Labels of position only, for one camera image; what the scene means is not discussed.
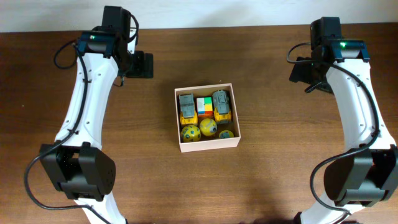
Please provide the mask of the yellow grey dump truck toy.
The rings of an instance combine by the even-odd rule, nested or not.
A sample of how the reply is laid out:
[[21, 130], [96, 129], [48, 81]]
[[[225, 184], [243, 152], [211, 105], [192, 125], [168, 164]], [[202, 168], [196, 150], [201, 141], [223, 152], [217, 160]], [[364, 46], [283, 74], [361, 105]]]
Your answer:
[[180, 124], [186, 126], [189, 124], [198, 124], [198, 114], [195, 109], [193, 94], [179, 95], [180, 103]]

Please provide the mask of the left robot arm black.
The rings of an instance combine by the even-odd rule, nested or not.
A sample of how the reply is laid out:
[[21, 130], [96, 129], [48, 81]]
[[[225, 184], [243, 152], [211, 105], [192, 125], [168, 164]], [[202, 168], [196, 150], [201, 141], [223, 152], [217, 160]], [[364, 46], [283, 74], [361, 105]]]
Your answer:
[[120, 6], [105, 6], [102, 24], [71, 42], [77, 74], [65, 120], [38, 160], [55, 190], [74, 200], [90, 223], [126, 223], [112, 189], [116, 164], [102, 151], [102, 127], [117, 77], [152, 78], [153, 55], [138, 51], [139, 24]]

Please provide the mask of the yellow ball blue letters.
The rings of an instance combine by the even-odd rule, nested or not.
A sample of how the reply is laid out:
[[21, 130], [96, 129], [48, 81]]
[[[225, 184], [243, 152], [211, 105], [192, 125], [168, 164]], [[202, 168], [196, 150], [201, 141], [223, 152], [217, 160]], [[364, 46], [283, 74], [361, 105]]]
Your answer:
[[180, 135], [183, 142], [197, 142], [201, 139], [200, 129], [193, 124], [185, 126]]

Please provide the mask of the yellow wooden pellet drum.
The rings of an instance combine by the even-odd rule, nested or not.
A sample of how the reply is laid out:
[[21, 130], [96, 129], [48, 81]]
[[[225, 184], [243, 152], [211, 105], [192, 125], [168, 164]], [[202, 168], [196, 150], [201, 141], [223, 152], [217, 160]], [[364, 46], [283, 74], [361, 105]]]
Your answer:
[[234, 138], [234, 133], [230, 130], [223, 130], [219, 133], [218, 136], [220, 139], [228, 139], [228, 138]]

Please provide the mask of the yellow grey mixer truck toy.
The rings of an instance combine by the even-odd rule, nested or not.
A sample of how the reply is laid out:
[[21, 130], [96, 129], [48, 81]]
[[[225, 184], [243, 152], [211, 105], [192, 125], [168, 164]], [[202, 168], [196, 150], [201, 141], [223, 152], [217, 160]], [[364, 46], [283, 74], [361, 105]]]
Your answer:
[[232, 122], [232, 112], [229, 107], [229, 96], [225, 90], [215, 91], [212, 95], [213, 114], [217, 124], [228, 124]]

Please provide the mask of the yellow ball with eye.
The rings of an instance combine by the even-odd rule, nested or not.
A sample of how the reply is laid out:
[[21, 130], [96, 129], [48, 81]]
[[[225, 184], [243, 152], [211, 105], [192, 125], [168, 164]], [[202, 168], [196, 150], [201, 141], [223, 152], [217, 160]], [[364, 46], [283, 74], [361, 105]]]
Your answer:
[[200, 123], [200, 131], [204, 136], [212, 136], [217, 130], [217, 123], [213, 119], [205, 118]]

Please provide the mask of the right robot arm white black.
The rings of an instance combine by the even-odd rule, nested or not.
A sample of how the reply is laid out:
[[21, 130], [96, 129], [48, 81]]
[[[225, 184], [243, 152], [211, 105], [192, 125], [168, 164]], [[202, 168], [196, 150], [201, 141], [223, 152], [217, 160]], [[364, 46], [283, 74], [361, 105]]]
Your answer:
[[310, 25], [309, 57], [293, 63], [290, 81], [335, 96], [345, 149], [318, 167], [324, 169], [325, 191], [294, 217], [295, 223], [345, 223], [349, 216], [388, 200], [397, 189], [397, 144], [377, 105], [366, 44], [346, 39], [338, 17]]

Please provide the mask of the multicolour puzzle cube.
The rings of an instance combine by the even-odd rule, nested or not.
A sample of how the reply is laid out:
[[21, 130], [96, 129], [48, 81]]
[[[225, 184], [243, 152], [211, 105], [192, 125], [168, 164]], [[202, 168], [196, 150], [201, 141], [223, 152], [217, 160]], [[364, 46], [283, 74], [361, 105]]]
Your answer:
[[198, 117], [210, 118], [213, 116], [212, 97], [197, 98], [197, 114]]

